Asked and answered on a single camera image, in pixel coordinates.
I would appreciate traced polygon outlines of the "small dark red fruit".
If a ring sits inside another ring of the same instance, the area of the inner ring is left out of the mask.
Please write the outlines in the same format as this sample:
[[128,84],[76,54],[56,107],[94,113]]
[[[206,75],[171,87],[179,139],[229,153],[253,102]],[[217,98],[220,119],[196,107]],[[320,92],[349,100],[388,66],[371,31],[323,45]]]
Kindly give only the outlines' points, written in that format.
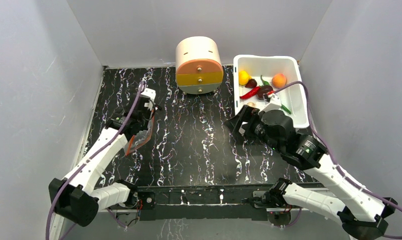
[[248,89],[254,89],[257,86],[258,86],[258,83],[254,78],[249,79],[247,84],[245,85],[245,87]]

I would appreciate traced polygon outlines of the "round three-drawer cabinet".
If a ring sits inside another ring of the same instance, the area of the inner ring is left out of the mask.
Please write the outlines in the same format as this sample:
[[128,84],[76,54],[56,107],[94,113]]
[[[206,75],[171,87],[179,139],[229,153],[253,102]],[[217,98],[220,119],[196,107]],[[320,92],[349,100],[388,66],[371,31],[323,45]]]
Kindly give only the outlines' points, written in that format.
[[218,46],[206,36],[187,37],[179,42],[175,67],[176,84],[185,94],[214,92],[224,77]]

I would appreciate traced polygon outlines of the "white plastic bin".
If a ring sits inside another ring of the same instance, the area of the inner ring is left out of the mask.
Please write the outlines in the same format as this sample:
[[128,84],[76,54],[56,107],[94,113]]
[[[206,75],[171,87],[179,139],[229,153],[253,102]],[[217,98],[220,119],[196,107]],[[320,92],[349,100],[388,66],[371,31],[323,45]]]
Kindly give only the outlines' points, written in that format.
[[[256,96],[249,99],[240,99],[250,91],[239,85],[239,72],[245,71],[251,78],[257,81],[258,85],[262,80],[271,82],[276,74],[283,74],[287,83],[301,81],[300,70],[297,61],[291,56],[257,56],[250,54],[239,54],[233,58],[233,98],[234,113],[237,114],[242,106],[252,102],[259,109],[263,109],[267,103],[259,100]],[[307,100],[304,88],[301,84],[295,84],[277,93],[278,102],[282,103],[291,113],[285,113],[293,120],[297,129],[305,129],[310,126],[307,112]]]

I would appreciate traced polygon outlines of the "clear zip bag orange zipper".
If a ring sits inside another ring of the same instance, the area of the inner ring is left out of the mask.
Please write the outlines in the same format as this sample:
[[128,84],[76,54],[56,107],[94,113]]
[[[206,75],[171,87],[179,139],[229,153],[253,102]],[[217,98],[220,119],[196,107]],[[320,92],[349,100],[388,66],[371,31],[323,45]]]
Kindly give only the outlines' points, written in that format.
[[125,155],[129,155],[150,141],[154,129],[155,117],[143,118],[141,122],[131,124],[130,131],[126,132],[129,137],[128,144],[123,148]]

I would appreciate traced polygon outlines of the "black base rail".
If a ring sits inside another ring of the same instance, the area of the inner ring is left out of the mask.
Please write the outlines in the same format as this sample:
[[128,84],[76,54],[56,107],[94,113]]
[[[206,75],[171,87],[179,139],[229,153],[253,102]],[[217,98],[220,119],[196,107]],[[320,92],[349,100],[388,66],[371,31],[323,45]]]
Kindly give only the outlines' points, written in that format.
[[251,219],[281,223],[290,220],[295,205],[255,206],[247,200],[260,198],[272,184],[233,184],[195,186],[140,186],[137,195],[142,200],[142,221],[168,219]]

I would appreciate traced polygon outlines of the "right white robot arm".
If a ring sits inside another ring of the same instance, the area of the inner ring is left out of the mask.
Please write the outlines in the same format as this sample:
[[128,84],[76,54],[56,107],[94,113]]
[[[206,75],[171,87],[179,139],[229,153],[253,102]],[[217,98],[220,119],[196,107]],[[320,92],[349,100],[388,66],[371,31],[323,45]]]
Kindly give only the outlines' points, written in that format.
[[396,201],[378,199],[349,175],[341,175],[332,163],[327,148],[311,135],[299,133],[293,120],[283,111],[261,111],[248,105],[225,122],[234,134],[256,138],[273,148],[288,164],[317,179],[330,192],[324,195],[280,178],[268,191],[255,191],[247,201],[256,208],[283,208],[288,205],[306,208],[341,224],[357,240],[383,237],[395,212]]

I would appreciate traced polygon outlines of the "dark purple plum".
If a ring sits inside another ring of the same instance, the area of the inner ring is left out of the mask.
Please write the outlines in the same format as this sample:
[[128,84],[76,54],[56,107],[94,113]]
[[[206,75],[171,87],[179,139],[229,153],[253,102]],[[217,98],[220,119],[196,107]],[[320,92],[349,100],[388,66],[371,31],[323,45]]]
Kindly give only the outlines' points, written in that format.
[[273,92],[274,89],[271,85],[262,85],[256,92],[256,97],[258,100],[262,101],[264,99],[264,95],[270,95]]

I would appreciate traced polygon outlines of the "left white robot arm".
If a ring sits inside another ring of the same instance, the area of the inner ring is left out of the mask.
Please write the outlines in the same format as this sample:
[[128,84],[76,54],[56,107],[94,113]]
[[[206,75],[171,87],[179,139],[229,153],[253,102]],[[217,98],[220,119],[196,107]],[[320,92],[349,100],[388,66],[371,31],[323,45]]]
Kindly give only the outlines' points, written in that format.
[[151,139],[157,106],[146,95],[135,102],[134,108],[129,106],[112,115],[96,143],[72,171],[50,182],[48,191],[56,214],[86,227],[101,210],[114,205],[133,209],[140,203],[136,186],[125,180],[95,188],[118,152],[129,155]]

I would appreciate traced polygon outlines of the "orange peach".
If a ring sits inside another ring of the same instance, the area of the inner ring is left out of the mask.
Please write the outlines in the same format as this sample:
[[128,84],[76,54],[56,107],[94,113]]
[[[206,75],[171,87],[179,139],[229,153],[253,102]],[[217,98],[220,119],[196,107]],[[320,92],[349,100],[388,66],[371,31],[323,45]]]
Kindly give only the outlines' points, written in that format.
[[271,83],[275,88],[281,89],[287,84],[287,77],[282,73],[277,73],[272,77]]

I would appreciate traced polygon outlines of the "red chili pepper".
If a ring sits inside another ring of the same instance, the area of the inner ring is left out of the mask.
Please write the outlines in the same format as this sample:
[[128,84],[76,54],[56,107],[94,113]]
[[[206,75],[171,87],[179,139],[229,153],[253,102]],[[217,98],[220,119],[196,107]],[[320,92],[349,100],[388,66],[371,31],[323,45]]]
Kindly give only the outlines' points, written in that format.
[[256,87],[252,88],[249,92],[247,92],[244,95],[240,96],[239,99],[240,100],[250,99],[253,96],[255,96],[260,89],[261,89],[260,86],[256,86]]

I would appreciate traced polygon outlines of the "yellow lemon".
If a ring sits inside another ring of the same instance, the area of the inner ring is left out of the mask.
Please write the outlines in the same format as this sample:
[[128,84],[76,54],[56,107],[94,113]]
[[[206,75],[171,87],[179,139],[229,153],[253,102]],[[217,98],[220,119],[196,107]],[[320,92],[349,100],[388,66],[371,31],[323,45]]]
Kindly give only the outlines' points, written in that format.
[[245,70],[238,72],[238,84],[240,86],[245,86],[249,82],[250,79],[251,79],[251,76]]

